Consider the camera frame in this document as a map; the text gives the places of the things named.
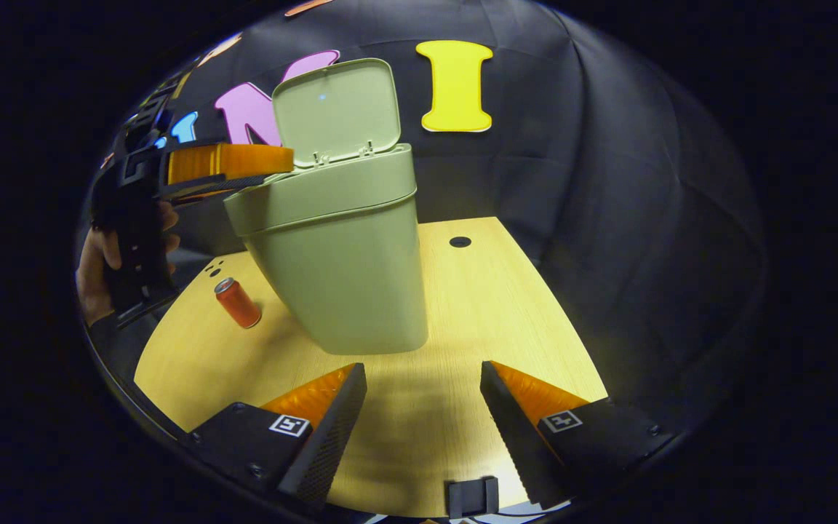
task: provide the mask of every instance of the screw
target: screw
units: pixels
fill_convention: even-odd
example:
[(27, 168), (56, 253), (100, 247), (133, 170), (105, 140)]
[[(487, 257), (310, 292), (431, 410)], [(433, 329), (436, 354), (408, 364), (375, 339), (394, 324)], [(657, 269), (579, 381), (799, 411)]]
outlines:
[(259, 467), (258, 464), (254, 464), (254, 462), (250, 462), (247, 465), (247, 473), (250, 473), (254, 478), (261, 478), (263, 477), (263, 468)]

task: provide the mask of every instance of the human hand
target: human hand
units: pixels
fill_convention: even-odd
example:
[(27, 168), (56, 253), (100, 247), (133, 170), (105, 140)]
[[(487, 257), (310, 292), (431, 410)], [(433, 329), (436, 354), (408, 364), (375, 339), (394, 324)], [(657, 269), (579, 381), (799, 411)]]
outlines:
[[(159, 213), (165, 231), (172, 228), (180, 219), (169, 202), (160, 202)], [(164, 237), (166, 253), (172, 252), (179, 246), (179, 236), (170, 234)], [(79, 296), (80, 305), (83, 306), (86, 325), (89, 326), (98, 319), (106, 318), (114, 311), (112, 295), (109, 294), (109, 285), (105, 281), (106, 264), (112, 269), (120, 269), (122, 266), (119, 235), (114, 231), (105, 233), (90, 229), (86, 235), (86, 242), (83, 243), (79, 267), (76, 269), (76, 294)], [(176, 271), (176, 266), (167, 263), (167, 271), (172, 274)]]

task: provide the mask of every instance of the trash can lid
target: trash can lid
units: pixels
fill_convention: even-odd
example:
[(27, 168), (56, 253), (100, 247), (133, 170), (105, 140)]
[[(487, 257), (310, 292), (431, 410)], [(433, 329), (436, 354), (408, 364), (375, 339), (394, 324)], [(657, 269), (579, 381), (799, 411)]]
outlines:
[(399, 104), (390, 64), (376, 57), (332, 64), (286, 80), (273, 93), (274, 115), (293, 163), (311, 167), (375, 153), (399, 140)]

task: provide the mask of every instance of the finger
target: finger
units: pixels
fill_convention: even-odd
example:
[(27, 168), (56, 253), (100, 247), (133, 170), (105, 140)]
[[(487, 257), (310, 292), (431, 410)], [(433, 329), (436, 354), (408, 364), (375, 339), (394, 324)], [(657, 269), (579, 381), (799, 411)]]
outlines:
[(119, 249), (119, 233), (110, 232), (103, 237), (103, 256), (112, 269), (120, 269), (122, 266), (122, 253)]
[(174, 249), (180, 247), (180, 235), (170, 233), (164, 239), (164, 253), (172, 252)]
[(86, 242), (83, 243), (83, 253), (80, 253), (79, 267), (76, 269), (77, 276), (83, 282), (96, 282), (103, 278), (103, 240), (102, 233), (93, 229), (86, 235)]
[(180, 216), (177, 215), (177, 212), (173, 211), (172, 203), (160, 202), (159, 208), (160, 220), (163, 223), (163, 229), (165, 231), (172, 228), (177, 223), (177, 220), (180, 220)]

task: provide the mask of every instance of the black fabric backdrop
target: black fabric backdrop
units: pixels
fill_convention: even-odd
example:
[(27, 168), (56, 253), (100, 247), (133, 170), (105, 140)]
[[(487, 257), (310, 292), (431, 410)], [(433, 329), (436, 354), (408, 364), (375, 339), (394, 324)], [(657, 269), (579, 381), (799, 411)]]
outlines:
[[(491, 129), (422, 128), (432, 86), (415, 45), (426, 39), (491, 47), (482, 66)], [(624, 44), (532, 2), (336, 2), (294, 20), (264, 17), (203, 66), (190, 60), (172, 120), (197, 111), (199, 140), (228, 142), (218, 97), (244, 82), (272, 92), (293, 60), (324, 49), (391, 64), (420, 222), (497, 216), (555, 291), (612, 397), (674, 431), (711, 413), (744, 365), (765, 288), (749, 183), (762, 173), (746, 175), (691, 94)], [(169, 136), (165, 149), (190, 145)], [(242, 249), (222, 198), (179, 208), (182, 242), (170, 258), (180, 286), (203, 253)], [(117, 336), (94, 330), (108, 335), (94, 342), (123, 381), (133, 381), (161, 313)]]
[[(119, 126), (174, 57), (265, 10), (246, 7), (226, 29), (200, 24), (241, 5), (0, 4), (2, 522), (258, 520), (144, 437), (108, 394), (72, 321), (68, 242), (103, 155), (93, 137)], [(755, 189), (779, 275), (759, 332), (765, 358), (746, 387), (673, 460), (582, 521), (838, 521), (838, 10), (567, 10), (672, 74), (748, 168), (768, 173)], [(149, 30), (135, 40), (131, 27)], [(144, 81), (111, 80), (121, 74)]]

